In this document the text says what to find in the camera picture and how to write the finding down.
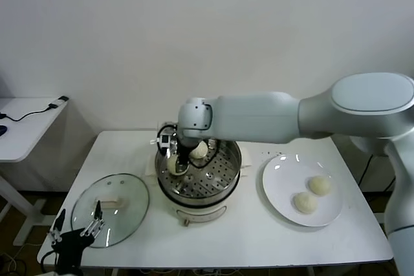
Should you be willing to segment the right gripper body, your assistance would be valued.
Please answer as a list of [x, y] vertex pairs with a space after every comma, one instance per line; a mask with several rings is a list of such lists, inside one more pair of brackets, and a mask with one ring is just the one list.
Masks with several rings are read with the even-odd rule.
[[177, 139], [177, 154], [182, 156], [189, 156], [190, 153], [199, 145], [199, 140], [194, 138], [178, 138]]

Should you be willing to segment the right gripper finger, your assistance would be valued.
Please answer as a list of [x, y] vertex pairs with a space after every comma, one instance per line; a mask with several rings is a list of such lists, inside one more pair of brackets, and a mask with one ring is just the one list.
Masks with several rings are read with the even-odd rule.
[[186, 173], [190, 165], [190, 156], [188, 153], [181, 153], [177, 156], [177, 174]]

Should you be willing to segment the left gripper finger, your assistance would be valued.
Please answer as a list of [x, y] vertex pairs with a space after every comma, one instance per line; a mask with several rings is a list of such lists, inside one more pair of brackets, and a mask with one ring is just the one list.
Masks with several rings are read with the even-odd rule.
[[63, 227], [63, 223], [65, 221], [65, 214], [66, 209], [63, 209], [61, 213], [58, 215], [56, 220], [54, 221], [54, 224], [49, 231], [49, 237], [51, 239], [51, 244], [56, 244], [57, 242], [61, 242], [61, 230]]
[[91, 220], [89, 225], [87, 225], [83, 229], [83, 231], [80, 233], [80, 236], [81, 237], [90, 237], [90, 236], [92, 236], [93, 238], [96, 238], [100, 234], [104, 224], [105, 224], [105, 222], [103, 220], [103, 212], [102, 212], [101, 202], [98, 200], [96, 202], [95, 209], [94, 209], [94, 212], [93, 212], [93, 219]]

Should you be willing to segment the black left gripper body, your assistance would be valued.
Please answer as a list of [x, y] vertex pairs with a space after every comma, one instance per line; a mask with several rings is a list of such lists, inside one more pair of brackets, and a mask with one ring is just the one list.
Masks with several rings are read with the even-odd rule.
[[82, 232], [83, 229], [66, 232], [52, 245], [58, 254], [55, 267], [58, 275], [83, 275], [80, 269], [83, 251], [94, 242], [94, 237], [86, 233], [81, 235]]

